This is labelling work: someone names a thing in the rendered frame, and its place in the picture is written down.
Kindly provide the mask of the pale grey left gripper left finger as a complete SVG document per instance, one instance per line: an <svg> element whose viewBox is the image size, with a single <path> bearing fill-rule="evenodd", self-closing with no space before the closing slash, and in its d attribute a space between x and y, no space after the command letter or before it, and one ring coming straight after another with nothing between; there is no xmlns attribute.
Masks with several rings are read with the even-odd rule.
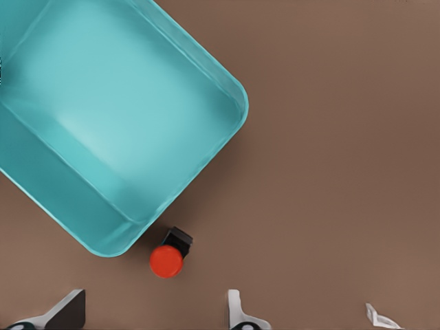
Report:
<svg viewBox="0 0 440 330"><path fill-rule="evenodd" d="M86 322L86 291L74 289L46 313L0 330L81 330Z"/></svg>

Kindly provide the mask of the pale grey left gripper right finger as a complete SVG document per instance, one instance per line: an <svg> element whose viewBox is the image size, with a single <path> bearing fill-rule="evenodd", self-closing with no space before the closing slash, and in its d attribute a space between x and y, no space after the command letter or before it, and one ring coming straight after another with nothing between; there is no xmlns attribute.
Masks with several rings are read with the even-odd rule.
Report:
<svg viewBox="0 0 440 330"><path fill-rule="evenodd" d="M268 321L243 311L240 291L237 289L228 290L228 327L229 330L272 330Z"/></svg>

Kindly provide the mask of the red button with black base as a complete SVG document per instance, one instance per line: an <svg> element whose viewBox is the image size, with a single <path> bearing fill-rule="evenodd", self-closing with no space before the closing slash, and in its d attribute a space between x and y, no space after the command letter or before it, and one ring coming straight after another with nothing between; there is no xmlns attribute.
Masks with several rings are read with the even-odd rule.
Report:
<svg viewBox="0 0 440 330"><path fill-rule="evenodd" d="M160 278L178 275L192 245L193 238L189 234L176 226L170 228L163 241L151 252L149 266L154 275Z"/></svg>

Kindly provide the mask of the blue storage box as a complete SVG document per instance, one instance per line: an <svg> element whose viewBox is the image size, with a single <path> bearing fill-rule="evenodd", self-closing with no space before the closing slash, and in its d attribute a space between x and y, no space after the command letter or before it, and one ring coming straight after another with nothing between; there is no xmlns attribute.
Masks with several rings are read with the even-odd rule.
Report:
<svg viewBox="0 0 440 330"><path fill-rule="evenodd" d="M0 173L95 255L125 253L248 109L154 0L0 0Z"/></svg>

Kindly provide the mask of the small white bracket piece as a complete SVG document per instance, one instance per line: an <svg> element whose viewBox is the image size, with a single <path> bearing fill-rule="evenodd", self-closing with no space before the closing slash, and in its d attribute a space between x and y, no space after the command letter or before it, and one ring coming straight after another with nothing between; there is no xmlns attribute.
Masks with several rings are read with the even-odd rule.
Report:
<svg viewBox="0 0 440 330"><path fill-rule="evenodd" d="M371 303L367 302L366 316L374 327L380 327L389 330L402 330L403 327L399 326L394 320L387 316L379 314Z"/></svg>

